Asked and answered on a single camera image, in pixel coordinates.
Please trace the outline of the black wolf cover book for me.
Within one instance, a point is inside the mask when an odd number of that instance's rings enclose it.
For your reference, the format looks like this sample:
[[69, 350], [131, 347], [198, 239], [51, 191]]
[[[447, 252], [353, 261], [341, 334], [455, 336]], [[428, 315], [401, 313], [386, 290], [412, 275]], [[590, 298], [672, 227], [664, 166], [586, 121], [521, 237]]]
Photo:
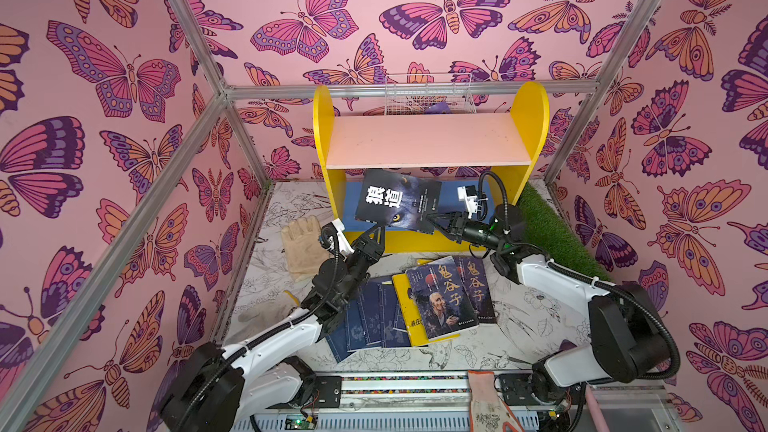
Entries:
[[355, 219], [433, 234], [428, 217], [438, 212], [442, 183], [383, 169], [367, 169]]

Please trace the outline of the purple old man book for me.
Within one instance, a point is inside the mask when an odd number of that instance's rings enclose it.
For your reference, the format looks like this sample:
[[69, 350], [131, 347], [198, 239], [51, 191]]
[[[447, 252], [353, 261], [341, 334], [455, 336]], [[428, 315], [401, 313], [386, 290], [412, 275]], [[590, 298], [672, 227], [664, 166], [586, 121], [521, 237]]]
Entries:
[[405, 275], [428, 340], [443, 339], [479, 326], [453, 257], [408, 269]]
[[483, 261], [466, 255], [454, 256], [453, 260], [479, 322], [494, 324], [496, 313]]

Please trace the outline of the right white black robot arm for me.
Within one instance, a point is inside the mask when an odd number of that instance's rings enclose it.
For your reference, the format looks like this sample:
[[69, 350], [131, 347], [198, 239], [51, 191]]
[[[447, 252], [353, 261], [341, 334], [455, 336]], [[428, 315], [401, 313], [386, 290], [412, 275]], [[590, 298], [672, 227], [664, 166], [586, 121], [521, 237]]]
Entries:
[[504, 200], [487, 222], [468, 211], [431, 213], [427, 221], [447, 239], [482, 247], [504, 278], [548, 294], [587, 320], [590, 341], [531, 367], [531, 390], [540, 403], [560, 401], [573, 386], [666, 380], [681, 366], [671, 332], [636, 284], [616, 285], [557, 263], [523, 239], [522, 211]]

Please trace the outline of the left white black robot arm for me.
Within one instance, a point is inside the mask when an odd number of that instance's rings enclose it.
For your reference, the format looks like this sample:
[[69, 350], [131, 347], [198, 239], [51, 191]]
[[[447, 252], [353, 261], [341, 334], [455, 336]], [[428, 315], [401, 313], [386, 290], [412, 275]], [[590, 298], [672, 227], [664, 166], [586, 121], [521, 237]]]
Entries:
[[373, 225], [344, 251], [340, 227], [326, 224], [319, 241], [333, 255], [320, 265], [299, 307], [250, 338], [198, 347], [160, 402], [164, 425], [171, 431], [229, 431], [273, 405], [302, 405], [316, 375], [296, 354], [342, 324], [370, 267], [385, 252], [385, 230]]

